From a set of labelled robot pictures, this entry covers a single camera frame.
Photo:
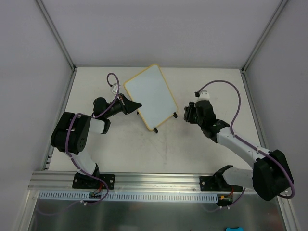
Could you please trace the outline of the black bone-shaped eraser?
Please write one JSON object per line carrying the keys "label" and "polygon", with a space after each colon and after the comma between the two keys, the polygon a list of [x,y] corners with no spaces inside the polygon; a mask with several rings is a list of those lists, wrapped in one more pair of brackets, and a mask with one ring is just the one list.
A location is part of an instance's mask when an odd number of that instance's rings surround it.
{"label": "black bone-shaped eraser", "polygon": [[194,102],[189,102],[188,106],[184,107],[184,120],[190,124],[196,124],[196,110]]}

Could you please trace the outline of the yellow-framed whiteboard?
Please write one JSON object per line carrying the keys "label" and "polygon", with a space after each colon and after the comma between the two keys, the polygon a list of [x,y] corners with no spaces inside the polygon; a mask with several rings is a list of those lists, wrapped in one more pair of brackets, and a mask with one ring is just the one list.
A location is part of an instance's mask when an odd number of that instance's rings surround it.
{"label": "yellow-framed whiteboard", "polygon": [[158,64],[144,69],[124,83],[132,101],[142,106],[137,110],[149,131],[158,128],[173,113],[178,105]]}

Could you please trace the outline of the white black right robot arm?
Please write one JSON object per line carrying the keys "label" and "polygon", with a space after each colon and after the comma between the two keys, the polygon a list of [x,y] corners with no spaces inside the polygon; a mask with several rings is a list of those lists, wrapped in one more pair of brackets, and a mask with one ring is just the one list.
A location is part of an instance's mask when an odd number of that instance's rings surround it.
{"label": "white black right robot arm", "polygon": [[282,197],[287,189],[291,189],[288,198],[294,197],[294,179],[283,152],[259,148],[239,137],[228,123],[216,118],[208,100],[190,102],[185,116],[187,122],[197,124],[208,139],[231,150],[250,166],[250,169],[224,166],[214,173],[211,184],[223,191],[231,186],[251,188],[265,201]]}

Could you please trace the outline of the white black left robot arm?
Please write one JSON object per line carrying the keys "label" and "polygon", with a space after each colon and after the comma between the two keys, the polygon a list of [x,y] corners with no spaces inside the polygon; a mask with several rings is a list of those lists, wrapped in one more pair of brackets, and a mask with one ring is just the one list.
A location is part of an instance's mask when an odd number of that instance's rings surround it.
{"label": "white black left robot arm", "polygon": [[111,125],[110,117],[118,113],[127,115],[140,107],[141,103],[131,101],[121,93],[111,103],[103,97],[95,99],[92,116],[64,112],[51,135],[51,146],[65,153],[77,172],[84,175],[84,182],[95,188],[100,184],[101,177],[98,165],[86,150],[88,134],[106,134]]}

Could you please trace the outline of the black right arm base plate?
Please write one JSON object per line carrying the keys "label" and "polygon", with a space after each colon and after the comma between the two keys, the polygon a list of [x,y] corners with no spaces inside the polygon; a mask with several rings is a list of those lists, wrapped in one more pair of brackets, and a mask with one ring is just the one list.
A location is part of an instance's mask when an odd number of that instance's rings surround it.
{"label": "black right arm base plate", "polygon": [[202,192],[242,192],[243,187],[237,185],[228,185],[225,180],[217,176],[200,176],[200,190]]}

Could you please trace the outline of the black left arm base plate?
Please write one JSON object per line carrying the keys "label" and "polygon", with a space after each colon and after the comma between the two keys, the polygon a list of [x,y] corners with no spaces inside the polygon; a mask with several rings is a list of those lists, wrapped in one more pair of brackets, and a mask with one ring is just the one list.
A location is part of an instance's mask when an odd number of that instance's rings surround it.
{"label": "black left arm base plate", "polygon": [[[99,174],[98,178],[103,180],[110,190],[114,189],[115,175],[114,174]],[[91,178],[87,175],[76,173],[72,183],[74,189],[98,189],[102,185],[102,189],[106,189],[106,186],[99,180]]]}

